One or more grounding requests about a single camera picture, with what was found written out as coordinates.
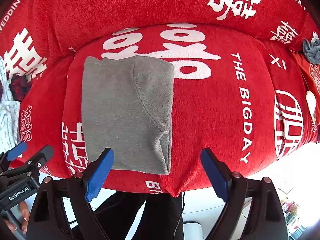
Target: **white patterned fabric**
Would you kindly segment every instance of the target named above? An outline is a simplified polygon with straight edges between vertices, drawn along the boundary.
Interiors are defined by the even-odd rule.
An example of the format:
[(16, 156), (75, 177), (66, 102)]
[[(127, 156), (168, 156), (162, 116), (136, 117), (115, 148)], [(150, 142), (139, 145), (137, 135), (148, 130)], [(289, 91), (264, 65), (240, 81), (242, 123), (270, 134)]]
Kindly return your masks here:
[(0, 100), (0, 153), (11, 150), (20, 142), (18, 133), (20, 102), (14, 101), (9, 89), (10, 80), (0, 57), (0, 80), (3, 94)]

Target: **red blanket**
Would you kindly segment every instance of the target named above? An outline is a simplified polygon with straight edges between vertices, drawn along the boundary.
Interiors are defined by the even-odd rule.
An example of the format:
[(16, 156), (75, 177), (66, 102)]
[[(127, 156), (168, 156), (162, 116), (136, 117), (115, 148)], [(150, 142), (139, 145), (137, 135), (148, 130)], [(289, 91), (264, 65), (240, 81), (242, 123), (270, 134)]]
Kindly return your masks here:
[[(67, 167), (69, 174), (83, 171), (88, 164), (81, 124), (84, 61), (87, 56), (101, 59), (136, 54), (159, 57), (174, 65), (171, 174), (111, 171), (107, 188), (177, 196), (181, 191), (210, 186), (200, 163), (205, 147), (232, 171), (248, 176), (316, 139), (299, 66), (281, 43), (258, 41), (213, 25), (169, 24), (100, 38), (76, 52), (68, 73), (64, 66), (69, 62), (64, 60), (55, 67), (58, 75), (46, 71), (35, 80), (21, 104), (21, 110), (32, 106), (34, 138), (23, 160), (48, 143), (60, 156), (48, 164), (53, 175), (62, 167)], [(65, 88), (65, 80), (65, 97), (56, 96)]]
[[(117, 32), (176, 22), (194, 24)], [(21, 104), (20, 135), (28, 142), (21, 160), (50, 144), (48, 174), (83, 170), (83, 62), (140, 54), (175, 67), (172, 172), (112, 171), (105, 187), (174, 196), (208, 187), (204, 147), (231, 170), (255, 173), (316, 137), (289, 53), (313, 31), (300, 0), (15, 0), (0, 22), (0, 55), (9, 77), (33, 80)]]

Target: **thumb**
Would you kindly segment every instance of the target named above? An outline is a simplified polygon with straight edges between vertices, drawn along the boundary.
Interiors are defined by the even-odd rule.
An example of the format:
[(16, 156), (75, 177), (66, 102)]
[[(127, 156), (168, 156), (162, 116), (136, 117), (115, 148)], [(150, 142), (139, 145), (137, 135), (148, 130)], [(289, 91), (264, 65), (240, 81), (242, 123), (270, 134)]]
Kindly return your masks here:
[(11, 232), (15, 232), (17, 230), (17, 227), (13, 223), (11, 223), (9, 220), (4, 219), (4, 222), (7, 224)]

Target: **white cylindrical object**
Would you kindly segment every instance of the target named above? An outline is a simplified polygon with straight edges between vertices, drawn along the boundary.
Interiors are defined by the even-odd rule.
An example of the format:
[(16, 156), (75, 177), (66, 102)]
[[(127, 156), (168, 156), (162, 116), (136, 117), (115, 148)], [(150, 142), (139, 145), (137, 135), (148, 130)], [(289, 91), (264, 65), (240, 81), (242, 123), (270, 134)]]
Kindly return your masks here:
[(198, 223), (183, 224), (183, 234), (185, 240), (204, 240), (202, 227)]

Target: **gray cloth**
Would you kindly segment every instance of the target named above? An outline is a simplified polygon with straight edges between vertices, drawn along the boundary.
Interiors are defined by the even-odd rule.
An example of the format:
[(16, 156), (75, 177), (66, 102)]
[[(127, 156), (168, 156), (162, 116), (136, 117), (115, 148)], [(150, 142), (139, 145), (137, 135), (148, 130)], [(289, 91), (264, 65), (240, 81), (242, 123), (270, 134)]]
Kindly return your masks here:
[(315, 40), (315, 42), (309, 42), (307, 39), (304, 39), (302, 48), (304, 55), (311, 64), (320, 64), (319, 39)]
[(173, 78), (173, 65), (153, 57), (88, 57), (82, 123), (89, 161), (109, 147), (112, 169), (169, 174)]

